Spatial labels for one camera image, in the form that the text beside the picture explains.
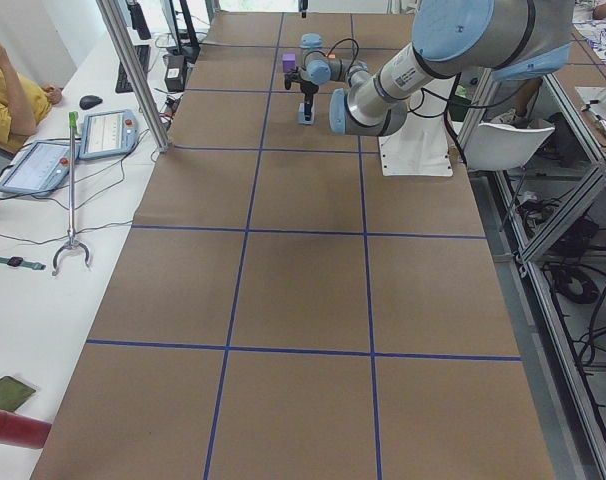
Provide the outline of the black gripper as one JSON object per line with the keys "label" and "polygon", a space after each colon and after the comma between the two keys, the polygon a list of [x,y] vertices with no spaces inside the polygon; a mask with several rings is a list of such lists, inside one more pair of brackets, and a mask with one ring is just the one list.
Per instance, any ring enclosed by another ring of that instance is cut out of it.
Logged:
{"label": "black gripper", "polygon": [[319,86],[301,76],[298,70],[292,70],[284,74],[284,88],[291,90],[292,85],[297,84],[304,95],[303,112],[308,119],[314,117],[314,96],[319,91]]}

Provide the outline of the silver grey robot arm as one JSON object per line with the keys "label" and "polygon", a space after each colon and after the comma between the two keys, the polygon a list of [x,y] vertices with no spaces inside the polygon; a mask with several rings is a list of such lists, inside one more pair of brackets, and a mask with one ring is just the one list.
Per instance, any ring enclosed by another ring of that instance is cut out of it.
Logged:
{"label": "silver grey robot arm", "polygon": [[329,58],[303,46],[301,64],[286,73],[285,84],[299,84],[309,116],[321,85],[345,82],[347,88],[331,98],[332,131],[389,136],[405,123],[406,100],[434,79],[471,67],[491,69],[498,81],[559,70],[569,58],[573,11],[571,1],[424,1],[411,42],[376,74],[358,60]]}

